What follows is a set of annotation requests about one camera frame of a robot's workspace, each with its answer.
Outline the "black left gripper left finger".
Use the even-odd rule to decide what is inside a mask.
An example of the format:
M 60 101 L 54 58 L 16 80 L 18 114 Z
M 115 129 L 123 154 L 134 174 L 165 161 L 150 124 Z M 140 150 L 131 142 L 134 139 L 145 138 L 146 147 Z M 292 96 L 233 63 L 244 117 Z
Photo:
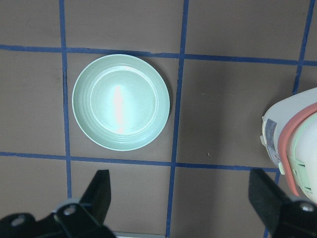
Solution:
M 84 227 L 98 227 L 105 221 L 110 207 L 109 170 L 98 170 L 79 200 Z

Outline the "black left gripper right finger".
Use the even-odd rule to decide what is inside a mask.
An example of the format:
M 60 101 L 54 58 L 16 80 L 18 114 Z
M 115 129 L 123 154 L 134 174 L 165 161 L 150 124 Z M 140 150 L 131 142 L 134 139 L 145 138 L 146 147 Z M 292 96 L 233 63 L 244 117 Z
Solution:
M 262 169 L 250 170 L 248 199 L 266 228 L 278 228 L 282 208 L 292 203 Z

